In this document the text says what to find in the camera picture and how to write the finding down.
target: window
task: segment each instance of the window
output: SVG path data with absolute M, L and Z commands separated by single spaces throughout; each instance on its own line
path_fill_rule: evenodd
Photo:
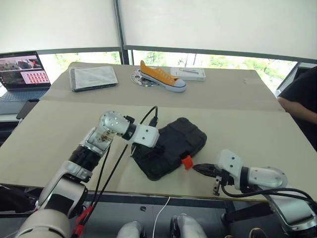
M 121 64 L 119 52 L 65 53 L 39 57 L 51 83 L 54 83 L 72 62 Z
M 238 56 L 203 55 L 153 51 L 133 51 L 134 64 L 171 67 L 254 69 L 274 93 L 297 62 Z

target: white plastic cover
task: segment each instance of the white plastic cover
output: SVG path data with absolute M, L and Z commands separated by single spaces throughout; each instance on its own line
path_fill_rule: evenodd
M 0 53 L 119 47 L 113 0 L 0 0 Z
M 120 0 L 127 46 L 317 59 L 317 0 Z
M 118 83 L 114 70 L 111 66 L 70 68 L 69 70 L 72 89 Z

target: person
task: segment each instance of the person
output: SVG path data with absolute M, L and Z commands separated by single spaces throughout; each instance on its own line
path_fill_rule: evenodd
M 277 100 L 317 151 L 317 66 L 300 74 Z

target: table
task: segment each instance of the table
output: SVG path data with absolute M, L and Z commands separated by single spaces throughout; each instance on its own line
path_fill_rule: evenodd
M 148 106 L 40 101 L 0 148 L 0 183 L 45 186 L 88 130 L 98 124 L 104 111 L 115 110 L 139 121 L 149 109 Z M 206 146 L 194 157 L 195 164 L 215 163 L 219 151 L 230 149 L 243 159 L 245 166 L 282 169 L 293 187 L 317 199 L 317 191 L 309 183 L 317 166 L 316 152 L 287 113 L 172 107 L 158 110 L 158 128 L 178 117 L 187 117 L 207 134 Z M 124 144 L 122 138 L 115 138 L 102 183 Z M 107 191 L 214 198 L 213 178 L 194 170 L 186 171 L 181 166 L 159 181 L 150 181 L 129 157 L 129 151 Z M 89 190 L 95 188 L 99 171 L 100 166 L 87 184 Z M 228 190 L 236 192 L 233 187 Z M 264 200 L 261 196 L 248 199 Z
M 72 63 L 75 67 L 102 64 Z M 29 113 L 0 148 L 0 183 L 43 187 L 67 160 L 100 115 L 115 110 L 139 121 L 152 105 L 159 106 L 158 128 L 187 117 L 208 136 L 194 163 L 215 163 L 218 152 L 230 149 L 245 166 L 282 169 L 293 187 L 317 198 L 307 181 L 314 174 L 316 152 L 295 122 L 253 70 L 206 69 L 206 82 L 188 81 L 184 93 L 162 87 L 144 88 L 130 80 L 137 67 L 112 65 L 119 85 L 92 91 L 70 91 L 68 71 Z M 111 147 L 102 182 L 110 174 L 125 142 Z M 213 198 L 213 178 L 178 168 L 159 181 L 150 181 L 127 150 L 107 191 Z M 95 188 L 96 167 L 89 190 Z M 263 197 L 249 199 L 264 200 Z
M 255 70 L 205 69 L 206 82 L 187 81 L 185 92 L 173 93 L 159 86 L 145 88 L 134 84 L 130 75 L 138 66 L 73 62 L 70 67 L 102 65 L 114 68 L 119 82 L 116 87 L 74 93 L 67 70 L 41 100 L 284 112 Z

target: black cable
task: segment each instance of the black cable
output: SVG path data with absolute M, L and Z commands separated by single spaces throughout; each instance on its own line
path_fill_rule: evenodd
M 100 184 L 100 180 L 101 180 L 101 177 L 103 175 L 103 172 L 104 172 L 104 167 L 105 167 L 105 164 L 106 164 L 106 160 L 108 158 L 108 155 L 109 155 L 109 151 L 110 151 L 110 148 L 111 148 L 111 145 L 109 145 L 108 149 L 107 149 L 107 153 L 106 153 L 106 156 L 105 156 L 105 159 L 104 159 L 104 162 L 103 162 L 103 165 L 101 167 L 101 170 L 100 170 L 100 173 L 99 173 L 99 177 L 98 177 L 98 182 L 97 182 L 97 186 L 96 186 L 96 190 L 95 190 L 95 193 L 94 193 L 94 197 L 90 203 L 90 206 L 93 205 L 95 199 L 96 199 L 96 196 L 97 196 L 97 192 L 98 192 L 98 189 L 99 189 L 99 184 Z
M 91 214 L 93 213 L 94 209 L 96 208 L 96 205 L 98 204 L 98 202 L 99 202 L 99 200 L 100 200 L 100 198 L 101 198 L 101 195 L 102 195 L 103 192 L 105 191 L 105 189 L 106 189 L 106 187 L 107 187 L 107 185 L 108 185 L 108 183 L 109 183 L 109 181 L 110 181 L 112 175 L 114 174 L 115 169 L 117 168 L 117 166 L 118 166 L 118 164 L 119 164 L 119 162 L 120 162 L 120 160 L 121 160 L 121 158 L 122 158 L 122 156 L 123 156 L 123 154 L 124 154 L 124 152 L 126 151 L 127 148 L 128 148 L 128 144 L 125 145 L 123 151 L 121 152 L 121 155 L 119 156 L 119 159 L 118 159 L 118 161 L 116 162 L 115 166 L 113 167 L 113 169 L 112 169 L 112 171 L 111 171 L 111 174 L 109 175 L 109 177 L 108 177 L 106 183 L 104 184 L 104 186 L 103 186 L 101 192 L 99 193 L 99 195 L 98 195 L 98 197 L 97 197 L 97 199 L 96 199 L 96 201 L 95 201 L 95 203 L 94 203 L 94 205 L 93 205 L 93 207 L 92 207 L 92 210 L 91 210 L 90 213 L 85 217 L 85 219 L 82 220 L 82 221 L 79 223 L 80 225 L 84 225 L 84 224 L 87 223 L 88 219 L 90 218 Z
M 301 199 L 307 202 L 312 203 L 313 205 L 317 205 L 316 202 L 312 199 L 312 197 L 309 196 L 304 191 L 301 191 L 299 189 L 295 188 L 273 188 L 273 189 L 266 189 L 266 190 L 260 190 L 260 191 L 255 191 L 255 192 L 249 192 L 249 193 L 244 193 L 244 194 L 233 194 L 229 193 L 225 188 L 224 185 L 221 185 L 221 189 L 229 197 L 235 197 L 235 198 L 242 198 L 242 197 L 250 197 L 250 196 L 255 196 L 255 195 L 277 195 L 277 196 L 285 196 L 285 197 L 293 197 L 297 199 Z M 303 194 L 306 197 L 301 197 L 297 195 L 292 195 L 292 194 L 287 194 L 287 193 L 278 193 L 279 191 L 292 191 L 292 192 L 298 192 Z
M 152 107 L 149 112 L 143 117 L 143 119 L 141 120 L 140 124 L 142 124 L 145 119 L 149 116 L 149 114 L 155 109 L 155 117 L 158 117 L 158 113 L 159 113 L 159 109 L 157 106 Z
M 150 115 L 150 113 L 151 113 L 154 109 L 155 109 L 155 117 L 154 117 L 153 119 L 154 119 L 155 121 L 157 121 L 159 109 L 158 109 L 157 106 L 153 106 L 153 107 L 148 111 L 148 113 L 143 117 L 143 119 L 141 120 L 140 124 L 142 124 L 142 123 L 145 121 L 145 119 Z M 111 174 L 109 175 L 107 181 L 105 182 L 105 184 L 104 184 L 102 190 L 100 191 L 100 193 L 99 193 L 99 195 L 98 195 L 98 197 L 97 197 L 97 199 L 96 199 L 96 195 L 97 195 L 97 191 L 98 191 L 99 183 L 100 183 L 100 178 L 101 178 L 102 171 L 103 171 L 103 169 L 104 169 L 104 164 L 105 164 L 105 161 L 106 161 L 106 160 L 104 161 L 103 167 L 102 167 L 101 172 L 100 172 L 100 177 L 99 177 L 99 179 L 98 179 L 97 187 L 96 187 L 96 190 L 95 190 L 95 195 L 94 195 L 94 198 L 93 198 L 93 201 L 94 201 L 94 202 L 93 202 L 93 201 L 91 202 L 92 209 L 91 209 L 91 211 L 87 214 L 87 216 L 86 216 L 82 221 L 80 221 L 80 223 L 79 223 L 80 225 L 85 225 L 85 224 L 87 223 L 88 219 L 90 218 L 90 216 L 91 216 L 91 214 L 93 213 L 93 211 L 94 211 L 96 205 L 98 204 L 98 202 L 99 202 L 99 200 L 100 200 L 100 198 L 101 198 L 101 195 L 102 195 L 103 192 L 105 191 L 105 189 L 106 189 L 106 187 L 107 187 L 107 185 L 108 185 L 108 183 L 109 183 L 109 181 L 110 181 L 112 175 L 114 174 L 114 171 L 116 170 L 116 168 L 117 168 L 117 166 L 118 166 L 120 160 L 122 159 L 122 156 L 123 156 L 123 154 L 125 153 L 125 151 L 126 151 L 127 148 L 128 148 L 128 144 L 125 145 L 123 151 L 121 152 L 121 155 L 119 156 L 118 161 L 116 162 L 115 166 L 113 167 L 113 169 L 112 169 L 112 171 L 111 171 Z

